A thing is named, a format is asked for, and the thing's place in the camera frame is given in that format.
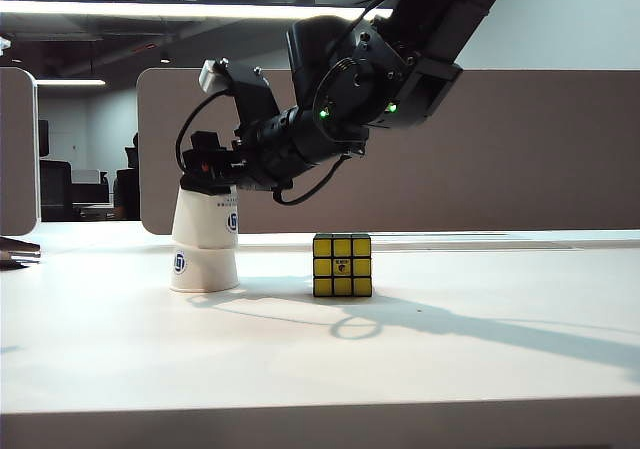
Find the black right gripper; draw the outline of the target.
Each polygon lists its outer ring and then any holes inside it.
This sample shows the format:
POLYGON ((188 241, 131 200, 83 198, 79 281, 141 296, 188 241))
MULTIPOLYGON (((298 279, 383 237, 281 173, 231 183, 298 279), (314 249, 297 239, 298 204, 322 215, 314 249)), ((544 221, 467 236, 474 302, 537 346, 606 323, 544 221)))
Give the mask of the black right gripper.
POLYGON ((241 138, 231 147, 220 144, 218 134, 196 131, 190 136, 192 148, 182 153, 186 168, 180 188, 197 193, 229 193, 237 182, 249 180, 248 154, 241 138))

